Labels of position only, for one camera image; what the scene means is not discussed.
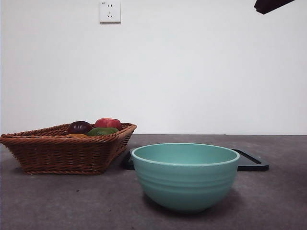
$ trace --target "concrete floor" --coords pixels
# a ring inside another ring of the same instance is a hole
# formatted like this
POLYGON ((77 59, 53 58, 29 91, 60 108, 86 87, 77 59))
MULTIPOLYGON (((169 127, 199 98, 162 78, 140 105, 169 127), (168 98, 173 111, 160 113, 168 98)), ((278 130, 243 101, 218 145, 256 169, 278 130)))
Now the concrete floor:
POLYGON ((102 175, 27 175, 1 147, 1 230, 305 230, 307 136, 132 135, 128 149, 194 142, 247 151, 270 164, 238 172, 217 205, 193 215, 169 211, 142 191, 118 157, 102 175))

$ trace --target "tray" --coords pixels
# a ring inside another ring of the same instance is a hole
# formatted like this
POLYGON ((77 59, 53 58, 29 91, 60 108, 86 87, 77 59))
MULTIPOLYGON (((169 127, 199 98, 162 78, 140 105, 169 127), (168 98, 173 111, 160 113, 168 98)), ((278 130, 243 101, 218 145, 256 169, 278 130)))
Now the tray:
MULTIPOLYGON (((133 160, 131 157, 131 152, 134 149, 130 149, 129 152, 126 153, 123 161, 122 167, 127 170, 134 170, 133 160)), ((260 157, 255 157, 246 151, 242 151, 239 149, 232 149, 240 154, 239 162, 238 162, 238 171, 266 171, 269 169, 269 164, 260 157)))

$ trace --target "wall socket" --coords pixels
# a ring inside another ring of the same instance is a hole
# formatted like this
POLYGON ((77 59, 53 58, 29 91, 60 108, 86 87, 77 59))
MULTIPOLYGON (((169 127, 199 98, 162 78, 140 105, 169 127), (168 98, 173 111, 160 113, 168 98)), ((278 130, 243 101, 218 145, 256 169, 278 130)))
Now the wall socket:
POLYGON ((121 10, 120 1, 106 0, 100 1, 100 24, 104 23, 120 23, 121 10))

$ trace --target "wicker basket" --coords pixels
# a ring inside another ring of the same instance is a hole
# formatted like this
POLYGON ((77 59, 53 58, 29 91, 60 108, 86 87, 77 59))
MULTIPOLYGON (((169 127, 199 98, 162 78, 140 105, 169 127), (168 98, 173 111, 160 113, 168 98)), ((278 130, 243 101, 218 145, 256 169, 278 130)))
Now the wicker basket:
POLYGON ((65 135, 69 124, 3 134, 6 146, 27 174, 102 174, 124 152, 136 125, 122 123, 117 133, 86 138, 65 135))

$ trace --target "bowl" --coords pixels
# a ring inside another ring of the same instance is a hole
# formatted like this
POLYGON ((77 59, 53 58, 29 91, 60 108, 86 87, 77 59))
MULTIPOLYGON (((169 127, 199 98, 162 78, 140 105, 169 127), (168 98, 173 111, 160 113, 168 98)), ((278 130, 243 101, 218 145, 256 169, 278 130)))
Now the bowl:
POLYGON ((132 151, 138 181, 154 202, 177 212, 203 211, 229 192, 240 155, 224 147, 162 143, 132 151))

